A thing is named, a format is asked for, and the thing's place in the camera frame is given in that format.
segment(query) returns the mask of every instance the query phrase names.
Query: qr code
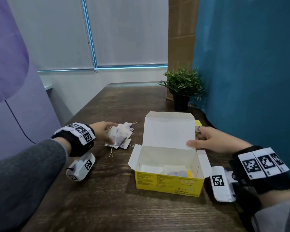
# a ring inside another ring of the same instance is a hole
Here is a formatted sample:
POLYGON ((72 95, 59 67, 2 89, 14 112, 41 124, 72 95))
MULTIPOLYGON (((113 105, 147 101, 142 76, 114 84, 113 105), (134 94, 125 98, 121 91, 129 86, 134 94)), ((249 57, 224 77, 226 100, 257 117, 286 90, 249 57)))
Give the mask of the qr code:
POLYGON ((259 156, 258 159, 265 169, 276 167, 276 165, 271 160, 271 157, 269 155, 259 156))
POLYGON ((284 164, 284 162, 278 157, 278 155, 276 155, 276 153, 272 153, 272 154, 270 154, 270 156, 272 156, 272 158, 275 160, 275 162, 278 165, 283 165, 284 164))
POLYGON ((90 142, 92 140, 92 136, 90 135, 89 132, 84 134, 84 138, 86 142, 90 142))
POLYGON ((77 177, 76 176, 73 176, 73 175, 69 175, 69 177, 73 180, 73 181, 78 181, 77 177))
POLYGON ((78 124, 70 124, 70 125, 67 125, 68 127, 71 127, 71 128, 75 128, 75 127, 77 127, 77 126, 79 126, 78 124))
POLYGON ((212 176, 214 186, 216 187, 224 187, 224 182, 222 179, 222 175, 215 175, 212 176))
POLYGON ((82 126, 75 128, 75 130, 79 132, 80 134, 87 132, 87 130, 83 128, 82 126))
POLYGON ((248 173, 261 171, 256 159, 243 160, 242 163, 248 173))
POLYGON ((87 170, 89 170, 90 167, 91 167, 91 165, 92 165, 92 162, 91 162, 90 160, 87 160, 87 163, 85 164, 85 168, 86 168, 87 170))

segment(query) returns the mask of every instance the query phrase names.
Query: teal curtain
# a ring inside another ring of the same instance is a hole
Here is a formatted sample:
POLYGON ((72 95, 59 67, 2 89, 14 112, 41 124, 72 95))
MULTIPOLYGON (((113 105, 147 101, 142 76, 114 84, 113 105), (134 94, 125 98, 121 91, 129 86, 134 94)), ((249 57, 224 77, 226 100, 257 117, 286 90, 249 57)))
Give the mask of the teal curtain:
POLYGON ((290 0, 200 0, 191 99, 218 129, 272 147, 290 168, 290 0))

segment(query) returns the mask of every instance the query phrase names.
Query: wristband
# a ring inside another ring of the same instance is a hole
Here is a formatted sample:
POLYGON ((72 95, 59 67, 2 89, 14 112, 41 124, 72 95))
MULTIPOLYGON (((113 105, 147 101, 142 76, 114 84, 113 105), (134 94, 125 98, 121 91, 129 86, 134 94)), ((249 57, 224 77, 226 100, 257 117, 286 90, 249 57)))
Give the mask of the wristband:
POLYGON ((238 183, 253 186, 258 194, 290 189, 289 168, 271 148, 252 146, 229 161, 238 183))
POLYGON ((93 147, 94 130, 86 124, 73 123, 58 129, 52 138, 64 138, 71 144, 71 157, 80 157, 93 147))

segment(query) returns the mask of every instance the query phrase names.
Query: dark wooden table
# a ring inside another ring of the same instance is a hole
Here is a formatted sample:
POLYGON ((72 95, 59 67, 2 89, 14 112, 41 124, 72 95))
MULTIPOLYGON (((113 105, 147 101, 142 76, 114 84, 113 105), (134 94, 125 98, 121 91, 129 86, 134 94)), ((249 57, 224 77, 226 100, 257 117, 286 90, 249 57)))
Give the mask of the dark wooden table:
MULTIPOLYGON (((173 112, 166 89, 154 82, 106 86, 70 122, 138 121, 131 144, 142 144, 149 111, 173 112)), ((205 125, 202 113, 189 108, 205 125)), ((91 231, 245 231, 230 203, 217 203, 210 187, 199 198, 138 190, 128 166, 132 147, 113 150, 95 143, 96 163, 82 182, 62 172, 23 232, 91 231)), ((209 153, 212 165, 228 165, 229 156, 209 153)))

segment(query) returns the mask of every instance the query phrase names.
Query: black plant pot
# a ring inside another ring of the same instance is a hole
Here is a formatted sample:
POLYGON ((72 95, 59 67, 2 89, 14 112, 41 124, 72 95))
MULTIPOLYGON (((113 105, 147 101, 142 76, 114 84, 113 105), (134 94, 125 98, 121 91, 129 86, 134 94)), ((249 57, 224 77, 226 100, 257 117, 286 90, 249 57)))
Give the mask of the black plant pot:
POLYGON ((186 111, 187 110, 190 97, 181 96, 181 95, 174 95, 173 98, 174 98, 175 111, 186 111))

